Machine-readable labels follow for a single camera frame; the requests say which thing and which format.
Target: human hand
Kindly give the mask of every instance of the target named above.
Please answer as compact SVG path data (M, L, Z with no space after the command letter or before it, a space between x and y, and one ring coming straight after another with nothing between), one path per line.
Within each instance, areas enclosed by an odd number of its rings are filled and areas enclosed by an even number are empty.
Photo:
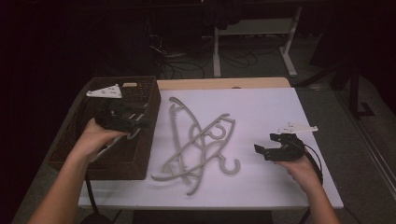
M90 119L81 137L77 140L71 154L91 161L96 157L99 153L99 149L103 145L110 145L115 137L124 136L126 134L127 133L104 129L96 124L95 119Z
M296 161L277 161L275 164L285 167L305 193L321 188L321 184L311 161L302 156Z

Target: white table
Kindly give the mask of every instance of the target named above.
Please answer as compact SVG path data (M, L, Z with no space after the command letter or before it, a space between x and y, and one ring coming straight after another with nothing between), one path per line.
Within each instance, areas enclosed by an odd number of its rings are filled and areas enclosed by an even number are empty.
M278 128L289 121L308 125L293 88L161 91L161 95L162 103L147 178L133 181L92 181L98 206L196 210L275 210L308 206L305 194L284 168L265 161L253 146L279 147L279 143L270 140L269 134L276 133ZM181 100L203 128L224 113L229 113L229 118L236 120L233 136L222 150L222 155L228 159L226 165L230 169L233 168L234 159L240 160L239 173L225 175L219 169L219 160L215 158L206 165L202 183L192 196L186 195L191 187L185 185L180 178L157 182L150 177L159 175L162 164L176 151L169 115L172 103L168 99L171 96ZM323 166L323 186L332 206L342 208L343 203L314 135L297 135L319 154ZM78 204L91 206L85 186Z

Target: forearm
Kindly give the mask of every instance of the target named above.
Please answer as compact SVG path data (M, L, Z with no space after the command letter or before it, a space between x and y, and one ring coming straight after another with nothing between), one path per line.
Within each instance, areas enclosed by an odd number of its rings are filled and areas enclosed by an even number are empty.
M73 223L88 161L70 153L29 223Z
M322 187L306 193L310 204L311 216L315 224L340 223Z

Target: brown basket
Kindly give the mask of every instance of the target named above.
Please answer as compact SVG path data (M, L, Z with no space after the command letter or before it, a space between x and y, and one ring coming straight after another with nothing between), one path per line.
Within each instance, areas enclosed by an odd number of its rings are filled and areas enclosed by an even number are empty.
M124 83L136 83L133 87L122 87ZM155 77L98 77L91 81L88 91L95 91L118 84L125 105L146 106L144 119L152 120L150 128L141 129L138 135L127 140L122 137L98 160L90 163L88 175L92 180L133 180L145 179L149 165L149 155L155 124L160 109L161 95ZM54 142L54 149L48 164L60 170L77 142L85 124L93 118L105 98L83 97L76 110L71 109L71 119L64 131Z

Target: human arm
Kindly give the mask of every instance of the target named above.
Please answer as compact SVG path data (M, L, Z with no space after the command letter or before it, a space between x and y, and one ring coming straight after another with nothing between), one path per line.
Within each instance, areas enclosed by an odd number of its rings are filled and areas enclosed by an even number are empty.
M125 134L105 130L91 119L29 223L73 223L78 209L78 197L90 161L96 157L104 144Z
M276 164L285 167L306 193L314 223L340 223L324 188L320 184L312 163L306 156L302 156L296 161L277 161Z

